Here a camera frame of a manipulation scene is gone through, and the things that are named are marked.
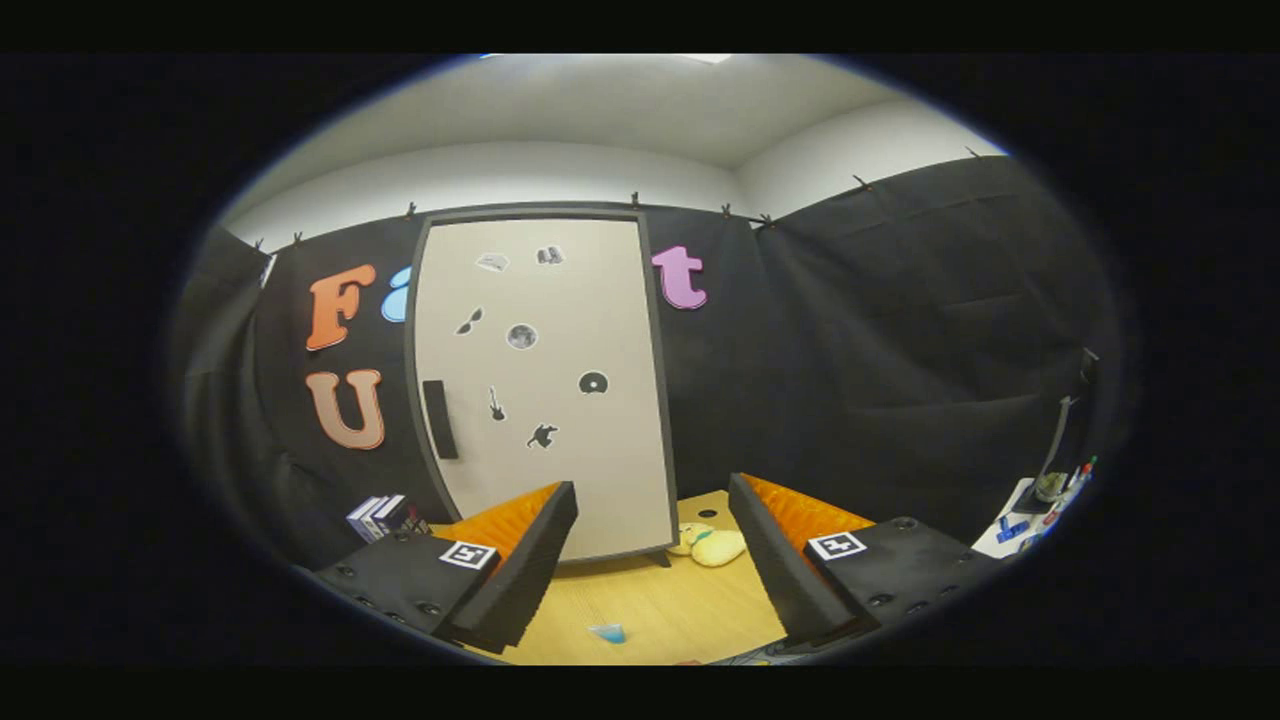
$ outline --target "black fabric backdrop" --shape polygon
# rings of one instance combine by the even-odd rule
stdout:
[[[1057,465],[1106,450],[1125,382],[1114,291],[1084,228],[1014,160],[922,168],[773,228],[643,211],[653,252],[686,246],[703,260],[694,284],[708,292],[692,311],[659,302],[681,497],[745,471],[973,542],[1012,483],[1039,471],[1060,398],[1082,389],[1083,347],[1102,357],[1088,437],[1069,437]],[[411,420],[404,325],[380,311],[422,223],[390,218],[280,250],[250,314],[252,383],[270,430],[223,414],[223,434],[270,434],[288,460],[223,482],[257,483],[237,495],[253,498],[248,512],[296,562],[314,568],[358,547],[343,518],[369,495],[407,492],[429,519],[447,520]],[[343,322],[347,340],[306,351],[311,283],[366,263],[376,279]],[[383,377],[387,437],[371,451],[330,441],[303,383],[361,368]],[[338,398],[358,428],[346,382]]]

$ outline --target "orange letter f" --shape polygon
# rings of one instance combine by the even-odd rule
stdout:
[[[315,351],[338,345],[347,338],[347,328],[338,324],[338,313],[348,320],[356,316],[356,310],[360,309],[360,288],[346,286],[357,283],[369,287],[374,284],[375,274],[372,265],[361,265],[316,281],[311,286],[315,311],[311,318],[307,350]]]

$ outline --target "door handle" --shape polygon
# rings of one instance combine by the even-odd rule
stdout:
[[[449,406],[444,401],[444,380],[422,380],[426,419],[430,421],[431,443],[442,460],[457,460],[458,446],[449,424]]]

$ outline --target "moon sticker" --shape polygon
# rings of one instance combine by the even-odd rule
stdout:
[[[535,343],[538,343],[538,331],[530,325],[521,323],[507,331],[507,345],[516,350],[529,350]]]

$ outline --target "door frame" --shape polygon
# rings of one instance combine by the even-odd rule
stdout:
[[[653,266],[650,259],[653,258],[653,250],[649,245],[649,231],[645,223],[645,215],[641,211],[632,210],[628,206],[621,205],[617,209],[613,208],[588,208],[588,206],[552,206],[552,205],[492,205],[476,209],[465,210],[445,210],[440,213],[433,213],[426,217],[426,222],[422,224],[422,231],[419,234],[417,247],[413,250],[413,264],[411,268],[412,275],[408,288],[408,301],[406,304],[404,315],[404,369],[408,374],[408,391],[410,391],[410,406],[413,407],[413,427],[417,432],[417,443],[422,454],[422,460],[426,462],[428,474],[431,482],[435,484],[436,492],[440,495],[440,501],[448,510],[453,521],[462,519],[461,512],[458,512],[457,505],[453,502],[453,497],[449,495],[448,486],[444,484],[444,475],[440,471],[440,466],[435,461],[435,451],[431,445],[430,433],[426,428],[425,407],[422,406],[422,388],[419,387],[421,379],[417,374],[417,357],[416,357],[416,329],[415,329],[415,315],[417,313],[417,288],[421,281],[421,273],[417,268],[421,266],[422,255],[426,251],[426,243],[431,234],[431,228],[438,225],[453,225],[460,223],[476,223],[476,222],[494,222],[494,220],[621,220],[621,222],[634,222],[636,223],[637,234],[640,237],[640,258],[641,258],[641,272],[644,274],[646,305],[649,310],[649,346],[653,348],[653,366],[657,375],[657,391],[658,391],[658,421],[662,432],[662,445],[663,445],[663,465],[667,471],[667,497],[671,506],[671,541],[664,544],[658,544],[654,547],[646,547],[641,550],[634,550],[628,552],[604,555],[595,557],[582,557],[579,560],[567,560],[563,564],[580,564],[580,562],[598,562],[602,560],[612,560],[617,557],[630,557],[635,555],[645,555],[650,552],[663,551],[672,547],[678,542],[678,523],[680,518],[676,507],[676,466],[675,457],[672,454],[671,445],[671,416],[667,407],[667,372],[663,363],[663,346],[662,346],[662,327],[658,319],[658,287],[654,279]]]

